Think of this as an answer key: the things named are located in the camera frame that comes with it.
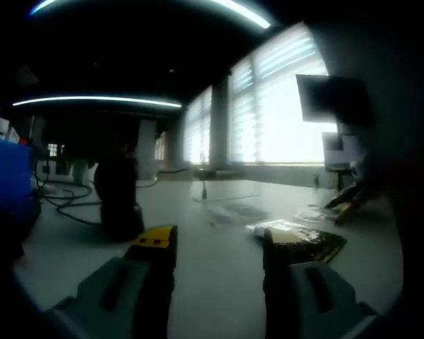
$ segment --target white table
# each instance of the white table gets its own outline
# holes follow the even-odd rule
[[[333,191],[250,181],[208,182],[209,199],[258,194],[235,202],[292,220],[307,204],[323,204]],[[172,295],[169,338],[264,338],[265,304],[262,248],[243,226],[212,225],[209,208],[223,202],[198,203],[201,182],[160,182],[137,192],[146,227],[179,226],[176,286]],[[96,201],[93,194],[88,200]],[[73,208],[78,217],[99,220],[98,207]],[[356,290],[358,301],[384,313],[402,287],[401,245],[389,204],[373,201],[345,227],[331,222],[303,225],[342,235],[347,245],[331,267]],[[130,242],[108,244],[97,232],[63,218],[45,203],[35,229],[24,243],[25,258],[16,275],[43,310],[68,295],[80,281]]]

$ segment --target table surface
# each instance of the table surface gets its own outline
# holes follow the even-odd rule
[[[201,182],[159,182],[140,189],[137,201],[146,228],[179,226],[175,291],[169,338],[264,338],[265,303],[262,247],[248,234],[245,220],[219,220],[220,210],[240,203],[266,211],[267,220],[293,220],[308,204],[323,205],[335,192],[246,180],[208,182],[207,202]],[[253,196],[238,200],[243,196]],[[86,201],[98,201],[93,193]],[[99,221],[97,206],[69,212]],[[300,222],[339,234],[347,245],[330,263],[356,291],[357,301],[384,313],[402,288],[402,253],[394,216],[386,199],[370,202],[345,226]],[[76,295],[80,281],[131,242],[111,244],[88,227],[60,216],[44,203],[33,233],[23,244],[25,257],[15,267],[23,287],[42,309]]]

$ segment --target ceiling light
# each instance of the ceiling light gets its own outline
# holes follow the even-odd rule
[[[270,23],[267,20],[251,12],[248,8],[245,8],[242,5],[236,4],[234,1],[231,1],[231,0],[211,0],[211,1],[216,2],[217,4],[220,4],[221,6],[227,7],[236,13],[239,13],[241,16],[244,16],[245,18],[250,19],[254,23],[257,23],[263,29],[267,29],[270,27]]]
[[[135,102],[135,103],[139,103],[139,104],[160,105],[160,106],[168,106],[168,107],[176,107],[176,108],[182,107],[182,105],[173,104],[171,102],[162,102],[162,101],[145,100],[145,99],[134,99],[134,98],[131,98],[131,97],[98,97],[98,96],[91,96],[91,95],[81,95],[81,96],[75,96],[75,97],[42,97],[40,99],[32,99],[32,100],[16,102],[15,104],[13,104],[13,106],[32,104],[34,102],[60,101],[60,100],[120,101],[120,102]]]
[[[53,4],[56,0],[45,0],[42,3],[40,3],[39,5],[37,5],[34,9],[31,10],[30,15],[32,16],[33,14],[35,14],[36,12],[38,12],[40,9],[43,9],[44,7]]]

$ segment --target computer monitor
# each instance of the computer monitor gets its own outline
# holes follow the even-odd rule
[[[303,121],[372,123],[370,101],[362,81],[335,76],[296,76]]]

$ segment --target blue box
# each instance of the blue box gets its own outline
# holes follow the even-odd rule
[[[12,210],[31,194],[30,149],[0,140],[0,210]]]

